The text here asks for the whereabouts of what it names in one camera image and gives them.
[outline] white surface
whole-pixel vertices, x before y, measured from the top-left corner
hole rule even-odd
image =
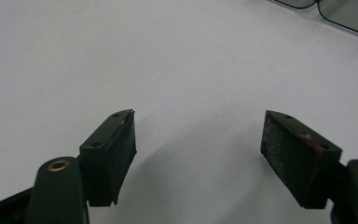
[[[138,154],[91,223],[330,223],[259,153],[263,119],[358,159],[358,35],[265,0],[0,1],[0,200],[128,108]]]

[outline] clamp jaw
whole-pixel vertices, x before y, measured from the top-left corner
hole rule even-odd
[[[267,111],[261,153],[298,204],[334,203],[333,224],[358,224],[358,160],[339,162],[342,149],[292,116]]]
[[[87,224],[89,206],[117,204],[136,154],[134,111],[109,116],[80,146],[77,158],[43,164],[34,187],[0,202],[0,223]]]

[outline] metal rivet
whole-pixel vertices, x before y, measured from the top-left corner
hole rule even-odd
[[[57,172],[65,169],[69,166],[69,161],[55,161],[48,166],[48,170],[51,172]]]

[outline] black frame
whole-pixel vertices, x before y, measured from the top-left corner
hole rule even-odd
[[[335,24],[335,25],[337,25],[337,26],[339,26],[339,27],[343,27],[343,28],[346,28],[346,29],[348,29],[348,30],[351,30],[351,31],[353,31],[353,32],[355,32],[355,33],[358,33],[358,30],[355,30],[355,29],[353,29],[353,28],[351,28],[351,27],[348,27],[348,26],[339,24],[339,23],[337,23],[337,22],[335,22],[335,21],[330,21],[329,19],[327,19],[327,18],[324,16],[324,14],[321,12],[321,9],[320,9],[320,7],[319,7],[319,2],[320,2],[320,0],[314,0],[313,3],[310,4],[310,5],[307,6],[307,7],[294,7],[294,6],[291,6],[291,5],[286,4],[286,3],[284,3],[284,2],[281,2],[281,1],[279,1],[279,0],[272,0],[272,1],[277,2],[277,3],[280,3],[280,4],[283,4],[283,5],[287,6],[287,7],[295,8],[295,9],[306,9],[306,8],[312,7],[313,5],[316,4],[316,5],[317,5],[317,8],[318,8],[318,11],[319,11],[319,14],[322,16],[322,18],[324,18],[325,20],[327,20],[327,21],[329,21],[329,22],[331,22],[331,23],[333,23],[333,24]]]

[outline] red paint mark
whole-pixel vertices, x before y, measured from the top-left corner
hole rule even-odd
[[[318,143],[312,141],[310,139],[310,134],[303,134],[303,133],[298,133],[298,132],[295,132],[295,135],[297,135],[298,137],[304,139],[306,142],[310,143],[310,145],[315,148],[315,150],[319,153],[322,153],[324,152],[324,148],[321,147],[321,145],[319,145]]]

